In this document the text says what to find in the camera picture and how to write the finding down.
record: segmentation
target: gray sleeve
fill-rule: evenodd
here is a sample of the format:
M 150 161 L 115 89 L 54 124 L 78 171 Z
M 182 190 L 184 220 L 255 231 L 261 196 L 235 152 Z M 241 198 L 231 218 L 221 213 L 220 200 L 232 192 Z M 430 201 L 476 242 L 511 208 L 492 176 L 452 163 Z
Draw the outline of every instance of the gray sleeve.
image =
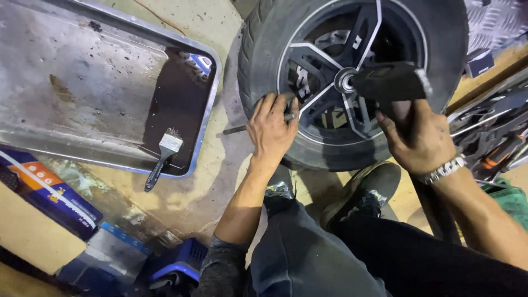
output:
M 193 297 L 241 296 L 249 245 L 223 242 L 213 235 Z

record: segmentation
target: shoe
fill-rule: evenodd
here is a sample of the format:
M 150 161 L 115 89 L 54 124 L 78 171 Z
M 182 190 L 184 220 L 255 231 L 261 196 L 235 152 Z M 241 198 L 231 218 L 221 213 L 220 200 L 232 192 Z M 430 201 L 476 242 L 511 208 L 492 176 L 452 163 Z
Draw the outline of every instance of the shoe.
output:
M 264 207 L 268 213 L 268 219 L 290 208 L 295 203 L 295 195 L 290 170 L 283 165 L 279 165 L 271 176 L 264 193 Z
M 321 226 L 332 231 L 356 213 L 379 218 L 381 208 L 394 196 L 400 180 L 401 168 L 388 161 L 362 169 L 345 186 L 343 198 L 325 208 Z

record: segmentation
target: tire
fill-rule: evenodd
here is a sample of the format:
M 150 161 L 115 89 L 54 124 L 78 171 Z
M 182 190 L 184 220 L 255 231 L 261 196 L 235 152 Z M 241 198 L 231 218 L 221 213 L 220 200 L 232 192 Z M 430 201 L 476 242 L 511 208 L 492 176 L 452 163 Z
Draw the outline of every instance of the tire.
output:
M 246 19 L 239 53 L 238 82 L 244 112 L 267 92 L 277 92 L 281 54 L 299 24 L 331 0 L 260 0 Z M 351 3 L 356 0 L 343 0 Z M 383 0 L 405 6 L 422 27 L 427 45 L 426 69 L 434 90 L 429 104 L 441 113 L 451 99 L 463 71 L 468 23 L 463 0 Z M 350 171 L 390 158 L 384 135 L 347 146 L 315 143 L 298 135 L 284 157 L 290 168 Z

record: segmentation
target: blue basket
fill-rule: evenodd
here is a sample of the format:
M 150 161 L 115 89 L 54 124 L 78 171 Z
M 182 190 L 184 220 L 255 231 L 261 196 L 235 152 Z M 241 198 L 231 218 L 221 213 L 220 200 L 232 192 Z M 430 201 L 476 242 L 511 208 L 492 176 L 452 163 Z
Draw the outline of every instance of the blue basket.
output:
M 198 281 L 202 262 L 207 252 L 208 249 L 196 241 L 195 238 L 189 238 L 161 256 L 161 259 L 171 264 L 154 273 L 150 280 L 154 281 L 171 271 L 181 271 Z

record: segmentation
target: forearm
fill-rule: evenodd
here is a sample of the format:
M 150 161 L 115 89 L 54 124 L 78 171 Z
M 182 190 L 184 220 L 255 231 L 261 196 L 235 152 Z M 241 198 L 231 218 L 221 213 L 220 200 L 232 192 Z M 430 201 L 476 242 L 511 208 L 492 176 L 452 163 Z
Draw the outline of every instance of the forearm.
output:
M 229 201 L 214 234 L 220 240 L 234 244 L 249 244 L 259 226 L 260 213 L 267 184 L 275 169 L 253 157 L 244 180 Z
M 528 233 L 486 194 L 467 168 L 433 184 L 469 247 L 528 270 Z

